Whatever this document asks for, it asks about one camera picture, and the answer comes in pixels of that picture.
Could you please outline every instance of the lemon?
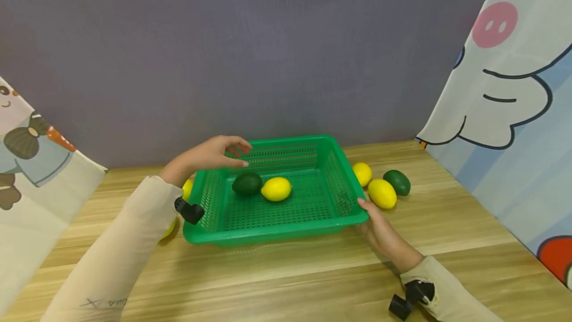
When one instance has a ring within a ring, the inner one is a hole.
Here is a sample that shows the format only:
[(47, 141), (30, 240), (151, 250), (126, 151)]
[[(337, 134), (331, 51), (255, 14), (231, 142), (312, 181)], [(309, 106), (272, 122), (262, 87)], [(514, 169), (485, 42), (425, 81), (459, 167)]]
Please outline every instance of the lemon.
[(374, 179), (367, 189), (371, 200), (380, 208), (391, 209), (395, 206), (397, 194), (387, 180)]
[(177, 225), (177, 219), (173, 220), (173, 223), (171, 224), (171, 226), (167, 229), (167, 231), (165, 231), (165, 234), (163, 234), (161, 240), (165, 239), (167, 236), (171, 235), (171, 233), (173, 232), (173, 230), (175, 229), (175, 225)]
[(193, 189), (193, 181), (187, 179), (185, 185), (182, 186), (182, 199), (186, 202), (189, 202), (189, 198), (191, 197), (191, 190)]
[(354, 170), (354, 174), (356, 175), (357, 181), (360, 183), (360, 185), (366, 186), (371, 180), (371, 168), (367, 164), (360, 161), (359, 163), (355, 163), (352, 169)]
[[(184, 201), (189, 202), (189, 197), (191, 197), (191, 190), (192, 189), (193, 189), (193, 181), (190, 179), (187, 179), (187, 181), (185, 182), (185, 185), (182, 186), (182, 199)], [(163, 234), (161, 240), (165, 239), (167, 236), (171, 235), (171, 233), (175, 229), (176, 224), (177, 224), (177, 219), (173, 220), (173, 223), (167, 229), (167, 231), (165, 231), (165, 234)]]
[(260, 193), (270, 201), (283, 201), (286, 199), (290, 192), (292, 191), (292, 184), (281, 176), (276, 176), (275, 178), (268, 179), (264, 186), (260, 190)]

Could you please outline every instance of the purple wall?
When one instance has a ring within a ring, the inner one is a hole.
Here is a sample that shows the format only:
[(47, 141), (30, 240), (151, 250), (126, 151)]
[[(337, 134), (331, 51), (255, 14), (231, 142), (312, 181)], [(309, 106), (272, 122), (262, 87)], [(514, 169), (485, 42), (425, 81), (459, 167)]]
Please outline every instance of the purple wall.
[(106, 167), (413, 138), (484, 0), (0, 0), (0, 75)]

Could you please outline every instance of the beige long sleeve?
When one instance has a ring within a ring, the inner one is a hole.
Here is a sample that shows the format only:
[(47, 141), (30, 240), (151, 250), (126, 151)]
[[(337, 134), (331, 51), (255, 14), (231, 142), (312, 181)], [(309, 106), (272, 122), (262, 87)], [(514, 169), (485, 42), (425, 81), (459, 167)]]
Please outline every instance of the beige long sleeve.
[(435, 285), (435, 296), (425, 308), (438, 321), (444, 322), (501, 322), (483, 306), (434, 257), (428, 256), (414, 269), (401, 275), (405, 285), (419, 280)]
[(116, 220), (89, 248), (56, 294), (42, 322), (119, 321), (151, 252), (173, 223), (182, 190), (148, 176)]

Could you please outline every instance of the cartoon elephant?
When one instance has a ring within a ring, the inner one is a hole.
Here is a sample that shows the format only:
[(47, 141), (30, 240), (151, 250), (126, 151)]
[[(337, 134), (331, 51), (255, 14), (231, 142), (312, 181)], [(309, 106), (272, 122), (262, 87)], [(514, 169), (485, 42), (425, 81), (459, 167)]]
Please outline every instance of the cartoon elephant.
[(542, 116), (552, 92), (539, 77), (572, 49), (567, 0), (486, 0), (428, 123), (422, 145), (455, 138), (506, 149), (514, 128)]

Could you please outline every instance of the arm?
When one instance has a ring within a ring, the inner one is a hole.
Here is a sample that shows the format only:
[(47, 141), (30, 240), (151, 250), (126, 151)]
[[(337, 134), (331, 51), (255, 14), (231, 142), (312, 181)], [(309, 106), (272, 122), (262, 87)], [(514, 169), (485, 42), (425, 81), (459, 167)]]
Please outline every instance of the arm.
[(407, 243), (372, 202), (358, 199), (370, 220), (360, 229), (372, 246), (386, 255), (400, 272), (405, 285), (414, 280), (435, 286), (435, 297), (423, 305), (438, 321), (499, 322), (493, 312), (483, 306), (447, 269), (432, 256), (423, 256)]
[(225, 157), (252, 146), (239, 137), (219, 136), (171, 161), (159, 176), (148, 176), (127, 199), (116, 220), (78, 262), (52, 300), (42, 322), (119, 321), (129, 293), (177, 212), (173, 202), (195, 171), (243, 167)]

